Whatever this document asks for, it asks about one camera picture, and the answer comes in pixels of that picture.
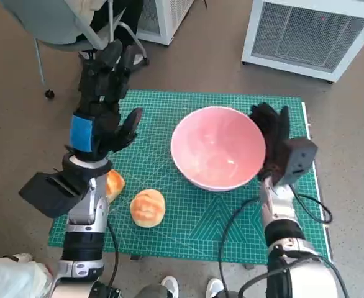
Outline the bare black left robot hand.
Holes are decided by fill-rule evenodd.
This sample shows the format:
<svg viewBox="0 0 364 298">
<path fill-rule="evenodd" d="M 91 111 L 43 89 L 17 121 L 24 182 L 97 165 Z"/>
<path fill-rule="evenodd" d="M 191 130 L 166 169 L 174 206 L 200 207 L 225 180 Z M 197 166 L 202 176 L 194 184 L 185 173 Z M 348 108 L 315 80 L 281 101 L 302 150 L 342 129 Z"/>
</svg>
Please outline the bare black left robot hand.
<svg viewBox="0 0 364 298">
<path fill-rule="evenodd" d="M 66 146 L 82 161 L 98 161 L 112 151 L 129 146 L 143 109 L 137 107 L 121 121 L 119 101 L 129 90 L 134 62 L 132 47 L 120 40 L 111 42 L 97 58 L 83 62 L 78 91 L 80 101 L 71 118 L 70 141 Z"/>
</svg>

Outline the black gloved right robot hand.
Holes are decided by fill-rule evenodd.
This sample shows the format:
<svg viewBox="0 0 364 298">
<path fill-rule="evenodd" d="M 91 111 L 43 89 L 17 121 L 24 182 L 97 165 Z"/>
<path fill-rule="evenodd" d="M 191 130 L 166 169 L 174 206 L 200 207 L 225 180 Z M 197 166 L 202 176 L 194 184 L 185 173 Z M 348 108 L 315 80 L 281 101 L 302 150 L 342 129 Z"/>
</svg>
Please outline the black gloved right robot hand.
<svg viewBox="0 0 364 298">
<path fill-rule="evenodd" d="M 289 107 L 283 106 L 280 112 L 277 112 L 268 103 L 262 102 L 251 106 L 250 118 L 260 129 L 265 140 L 263 169 L 269 168 L 277 160 L 281 143 L 289 138 Z"/>
</svg>

